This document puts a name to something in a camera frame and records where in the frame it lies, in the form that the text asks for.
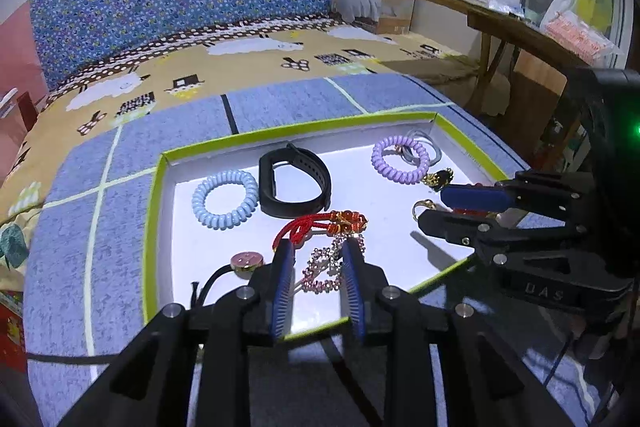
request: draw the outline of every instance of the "gold ring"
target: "gold ring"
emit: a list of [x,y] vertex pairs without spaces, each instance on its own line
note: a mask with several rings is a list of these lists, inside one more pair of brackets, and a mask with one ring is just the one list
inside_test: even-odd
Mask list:
[[418,221],[418,216],[415,215],[415,209],[418,208],[419,206],[424,206],[424,207],[428,208],[429,210],[437,210],[436,204],[433,203],[433,201],[431,201],[431,200],[416,201],[414,203],[414,207],[411,209],[411,214],[412,214],[412,216],[414,216],[414,219],[416,221]]

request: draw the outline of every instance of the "red braided bracelet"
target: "red braided bracelet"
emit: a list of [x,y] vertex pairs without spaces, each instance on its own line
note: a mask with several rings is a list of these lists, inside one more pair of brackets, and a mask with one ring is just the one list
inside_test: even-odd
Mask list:
[[[321,221],[330,221],[330,223],[321,223]],[[299,245],[313,227],[325,229],[328,235],[335,235],[341,232],[360,233],[367,228],[367,218],[359,212],[351,212],[350,210],[332,210],[325,214],[308,214],[308,216],[297,217],[278,232],[278,235],[273,240],[273,251],[276,251],[280,240],[287,232],[289,232],[289,240],[294,245]]]

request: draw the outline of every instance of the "yellow plastic bag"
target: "yellow plastic bag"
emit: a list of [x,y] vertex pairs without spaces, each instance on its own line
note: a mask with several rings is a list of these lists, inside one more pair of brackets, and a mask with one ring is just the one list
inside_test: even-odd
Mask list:
[[613,18],[613,0],[575,0],[574,13],[592,28],[605,33]]

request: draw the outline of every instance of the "black smart band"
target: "black smart band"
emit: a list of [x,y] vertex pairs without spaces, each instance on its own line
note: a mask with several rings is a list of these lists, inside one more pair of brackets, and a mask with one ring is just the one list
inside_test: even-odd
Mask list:
[[[320,186],[322,193],[313,200],[287,203],[276,199],[276,181],[273,166],[286,162],[311,176]],[[294,219],[328,210],[331,204],[331,176],[324,162],[307,149],[298,149],[292,143],[282,149],[268,152],[260,158],[258,190],[260,208],[269,216]]]

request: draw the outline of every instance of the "silver screw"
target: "silver screw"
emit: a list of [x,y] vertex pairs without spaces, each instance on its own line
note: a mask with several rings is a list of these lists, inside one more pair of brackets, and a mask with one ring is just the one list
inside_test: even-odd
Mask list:
[[180,306],[177,302],[172,302],[171,304],[167,304],[164,308],[162,308],[162,315],[165,317],[169,317],[170,319],[177,317],[182,313],[183,307]]
[[474,314],[474,311],[475,311],[473,309],[473,306],[470,306],[469,304],[466,304],[464,302],[460,302],[460,304],[456,304],[455,310],[456,310],[456,313],[460,315],[463,319],[470,317],[471,315]]
[[385,286],[384,288],[382,288],[382,295],[386,299],[392,301],[393,299],[397,299],[401,295],[400,288],[396,286]]
[[255,290],[251,286],[240,286],[236,290],[236,297],[246,301],[255,295]]
[[507,262],[507,256],[503,253],[497,253],[494,255],[494,263],[502,266]]

